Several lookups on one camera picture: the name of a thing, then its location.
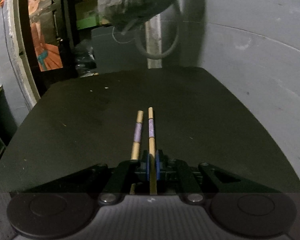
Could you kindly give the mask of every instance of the carbon fiber surface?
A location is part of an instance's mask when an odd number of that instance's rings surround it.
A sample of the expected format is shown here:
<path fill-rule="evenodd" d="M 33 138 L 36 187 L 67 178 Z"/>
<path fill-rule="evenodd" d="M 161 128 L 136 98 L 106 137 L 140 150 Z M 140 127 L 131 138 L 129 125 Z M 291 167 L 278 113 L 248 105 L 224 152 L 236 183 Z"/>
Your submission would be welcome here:
<path fill-rule="evenodd" d="M 26 240 L 18 236 L 15 240 Z M 127 195 L 102 207 L 92 222 L 64 240 L 244 240 L 216 225 L 200 206 L 187 205 L 178 196 Z M 272 240 L 289 240 L 282 235 Z"/>

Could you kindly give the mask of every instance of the screw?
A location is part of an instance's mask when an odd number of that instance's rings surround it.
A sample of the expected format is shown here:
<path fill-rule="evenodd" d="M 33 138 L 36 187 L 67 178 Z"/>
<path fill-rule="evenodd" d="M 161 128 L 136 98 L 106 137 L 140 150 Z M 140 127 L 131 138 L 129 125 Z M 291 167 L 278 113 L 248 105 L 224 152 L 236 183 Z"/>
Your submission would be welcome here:
<path fill-rule="evenodd" d="M 105 193 L 100 197 L 100 200 L 105 203 L 111 203 L 116 200 L 116 197 L 112 193 Z"/>
<path fill-rule="evenodd" d="M 189 194 L 187 198 L 190 202 L 193 202 L 193 203 L 200 202 L 203 200 L 203 196 L 198 193 Z"/>

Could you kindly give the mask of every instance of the black trash bag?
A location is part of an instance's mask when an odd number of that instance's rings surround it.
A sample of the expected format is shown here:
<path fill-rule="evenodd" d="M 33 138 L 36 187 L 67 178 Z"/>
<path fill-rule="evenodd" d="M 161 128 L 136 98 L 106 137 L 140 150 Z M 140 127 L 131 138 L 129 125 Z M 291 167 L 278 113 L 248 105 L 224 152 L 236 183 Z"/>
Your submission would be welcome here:
<path fill-rule="evenodd" d="M 91 41 L 83 40 L 74 48 L 75 69 L 79 76 L 89 72 L 96 72 L 97 65 L 93 56 Z"/>

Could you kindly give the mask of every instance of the poster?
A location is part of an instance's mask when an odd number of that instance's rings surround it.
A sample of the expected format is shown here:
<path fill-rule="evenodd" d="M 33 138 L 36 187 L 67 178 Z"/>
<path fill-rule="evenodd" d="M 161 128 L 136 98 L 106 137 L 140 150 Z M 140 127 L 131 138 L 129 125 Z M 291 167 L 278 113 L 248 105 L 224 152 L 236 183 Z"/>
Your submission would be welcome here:
<path fill-rule="evenodd" d="M 52 0 L 28 0 L 31 35 L 41 71 L 62 68 L 53 12 L 46 10 Z"/>

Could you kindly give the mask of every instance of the gray wall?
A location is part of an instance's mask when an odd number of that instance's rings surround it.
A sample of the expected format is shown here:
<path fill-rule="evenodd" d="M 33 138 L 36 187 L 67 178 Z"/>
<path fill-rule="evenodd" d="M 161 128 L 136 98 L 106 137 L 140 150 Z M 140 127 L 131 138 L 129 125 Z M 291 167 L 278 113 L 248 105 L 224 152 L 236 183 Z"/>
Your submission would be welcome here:
<path fill-rule="evenodd" d="M 163 67 L 208 70 L 268 130 L 300 178 L 300 0 L 181 4 L 180 45 Z M 163 46 L 168 46 L 176 24 L 172 8 L 162 19 Z"/>
<path fill-rule="evenodd" d="M 11 37 L 8 25 L 7 0 L 3 7 L 3 15 L 8 38 L 8 48 L 14 64 Z M 5 142 L 15 133 L 17 127 L 22 123 L 29 113 L 27 104 L 21 93 L 18 81 L 9 61 L 3 30 L 2 13 L 0 9 L 0 82 L 4 91 L 0 93 L 0 135 Z"/>
<path fill-rule="evenodd" d="M 139 52 L 134 43 L 133 31 L 124 36 L 114 29 L 115 41 L 112 37 L 114 27 L 99 27 L 91 31 L 95 62 L 98 72 L 110 73 L 121 70 L 145 69 L 147 60 Z"/>

